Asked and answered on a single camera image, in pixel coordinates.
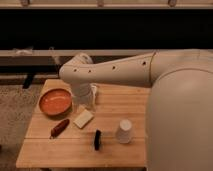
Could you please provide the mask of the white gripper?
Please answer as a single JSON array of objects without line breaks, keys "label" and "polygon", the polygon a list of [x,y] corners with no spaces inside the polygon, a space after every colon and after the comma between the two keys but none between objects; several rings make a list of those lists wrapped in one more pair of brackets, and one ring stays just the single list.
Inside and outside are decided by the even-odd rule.
[{"label": "white gripper", "polygon": [[71,86],[71,94],[73,103],[76,107],[85,106],[87,109],[93,108],[93,91],[90,84],[77,84]]}]

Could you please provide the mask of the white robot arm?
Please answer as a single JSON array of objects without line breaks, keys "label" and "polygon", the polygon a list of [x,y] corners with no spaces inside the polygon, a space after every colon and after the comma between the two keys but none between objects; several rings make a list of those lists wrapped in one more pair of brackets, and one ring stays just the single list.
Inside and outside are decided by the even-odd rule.
[{"label": "white robot arm", "polygon": [[80,53],[59,75],[80,102],[93,83],[148,88],[147,170],[213,171],[213,52],[155,51],[97,64]]}]

